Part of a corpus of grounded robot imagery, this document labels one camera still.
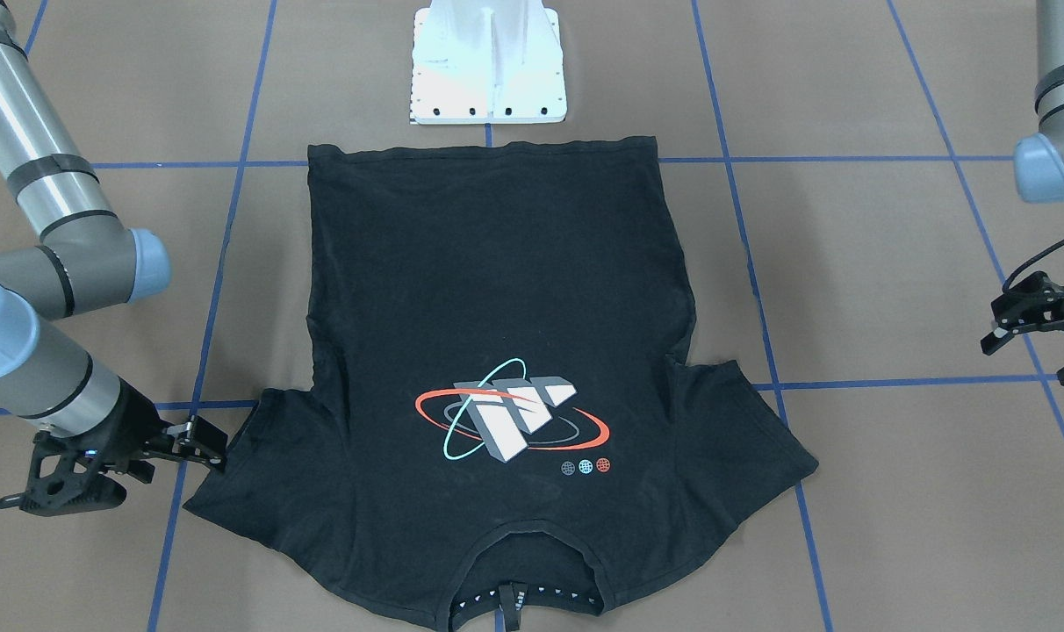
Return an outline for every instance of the black cable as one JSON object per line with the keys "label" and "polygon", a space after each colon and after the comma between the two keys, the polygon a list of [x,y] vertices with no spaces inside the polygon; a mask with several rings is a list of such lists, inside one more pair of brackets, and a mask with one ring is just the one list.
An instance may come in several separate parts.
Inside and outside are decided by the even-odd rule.
{"label": "black cable", "polygon": [[21,503],[23,499],[26,499],[26,495],[23,494],[14,494],[14,496],[5,496],[3,497],[3,499],[0,499],[0,510],[16,508],[18,506],[18,504]]}
{"label": "black cable", "polygon": [[[1015,269],[1015,272],[1013,272],[1012,275],[1009,276],[1009,278],[1005,279],[1004,284],[1001,285],[1001,293],[1003,293],[1005,295],[1009,295],[1009,296],[1021,297],[1023,299],[1028,299],[1028,298],[1029,299],[1038,299],[1038,297],[1041,297],[1041,295],[1038,295],[1038,294],[1033,294],[1033,293],[1014,293],[1014,292],[1012,292],[1012,281],[1014,281],[1016,277],[1020,276],[1021,272],[1025,271],[1025,269],[1032,267],[1032,265],[1034,263],[1036,263],[1036,261],[1042,260],[1046,255],[1051,254],[1052,252],[1057,251],[1058,249],[1060,249],[1062,247],[1064,247],[1064,239],[1057,242],[1057,244],[1051,245],[1050,248],[1047,248],[1047,249],[1045,249],[1045,251],[1043,251],[1043,252],[1038,253],[1037,255],[1035,255],[1035,256],[1027,260],[1023,265],[1020,265],[1019,268]],[[1053,299],[1059,299],[1059,298],[1060,299],[1064,299],[1064,293],[1052,293],[1051,297]]]}

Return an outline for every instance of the black t-shirt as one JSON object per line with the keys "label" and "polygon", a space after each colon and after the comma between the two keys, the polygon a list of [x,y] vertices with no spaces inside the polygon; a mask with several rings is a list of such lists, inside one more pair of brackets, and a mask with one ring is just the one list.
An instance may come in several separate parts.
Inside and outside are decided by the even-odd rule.
{"label": "black t-shirt", "polygon": [[310,148],[314,388],[184,506],[433,630],[601,612],[816,468],[695,305],[652,138]]}

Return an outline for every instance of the graphic print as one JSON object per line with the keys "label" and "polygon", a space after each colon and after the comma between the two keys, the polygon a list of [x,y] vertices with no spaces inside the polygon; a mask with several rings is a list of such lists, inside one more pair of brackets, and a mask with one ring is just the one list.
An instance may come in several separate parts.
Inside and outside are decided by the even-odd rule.
{"label": "graphic print", "polygon": [[[520,377],[494,379],[513,364],[519,365]],[[494,459],[508,464],[526,449],[591,449],[610,439],[610,427],[592,413],[571,409],[580,414],[581,417],[576,418],[583,425],[581,428],[575,420],[549,410],[549,406],[559,409],[576,393],[575,385],[560,377],[530,379],[525,361],[513,357],[497,365],[497,368],[476,383],[454,383],[452,388],[423,393],[415,400],[415,411],[435,427],[447,431],[443,442],[443,455],[448,460],[461,460],[485,448]],[[454,396],[459,399],[447,403],[443,411],[447,423],[433,419],[425,411],[423,404],[429,400]],[[472,427],[463,420],[467,414]],[[477,445],[468,451],[452,454],[450,445],[455,434],[467,437]],[[531,437],[533,434],[537,435],[537,440],[525,438],[526,435]],[[596,436],[583,438],[584,435],[592,434]]]}

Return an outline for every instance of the logo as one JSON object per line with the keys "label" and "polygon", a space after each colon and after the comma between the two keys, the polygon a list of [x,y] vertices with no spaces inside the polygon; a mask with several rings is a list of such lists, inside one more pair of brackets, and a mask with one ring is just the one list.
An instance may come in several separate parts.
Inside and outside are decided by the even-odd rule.
{"label": "logo", "polygon": [[[494,379],[510,365],[519,365],[518,378]],[[440,388],[420,395],[415,400],[415,411],[435,427],[447,431],[443,442],[443,455],[451,461],[487,449],[491,456],[508,464],[526,449],[565,451],[565,449],[597,448],[610,439],[610,427],[599,417],[582,409],[576,412],[577,423],[560,413],[560,405],[572,399],[575,384],[561,377],[529,378],[525,361],[513,357],[492,369],[480,381],[454,383],[452,388]],[[447,423],[435,420],[427,413],[425,404],[432,399],[454,399],[443,409]],[[451,444],[476,444],[460,453],[451,453]]]}

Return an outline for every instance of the cable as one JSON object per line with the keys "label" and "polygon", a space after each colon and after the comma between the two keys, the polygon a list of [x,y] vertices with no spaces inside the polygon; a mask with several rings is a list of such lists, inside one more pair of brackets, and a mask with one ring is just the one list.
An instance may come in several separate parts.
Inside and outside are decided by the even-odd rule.
{"label": "cable", "polygon": [[[1009,276],[1009,278],[1007,278],[1004,284],[1001,285],[1001,293],[1007,294],[1009,296],[1021,297],[1023,299],[1028,299],[1028,298],[1038,299],[1038,296],[1041,295],[1037,294],[1012,292],[1012,281],[1014,281],[1016,277],[1020,276],[1021,272],[1025,271],[1025,269],[1032,267],[1032,265],[1036,263],[1036,261],[1042,260],[1046,255],[1051,254],[1052,252],[1057,251],[1062,247],[1064,247],[1064,239],[1057,242],[1057,244],[1053,244],[1052,247],[1045,249],[1045,251],[1038,253],[1037,255],[1023,263],[1023,265],[1020,265],[1019,268],[1015,269],[1015,272],[1013,272],[1012,275]],[[1053,293],[1051,294],[1051,297],[1053,297],[1054,299],[1059,298],[1064,299],[1064,293]]]}
{"label": "cable", "polygon": [[26,495],[23,494],[14,494],[14,496],[5,496],[3,497],[3,499],[0,499],[0,510],[16,508],[18,506],[18,504],[21,503],[23,499],[26,499]]}

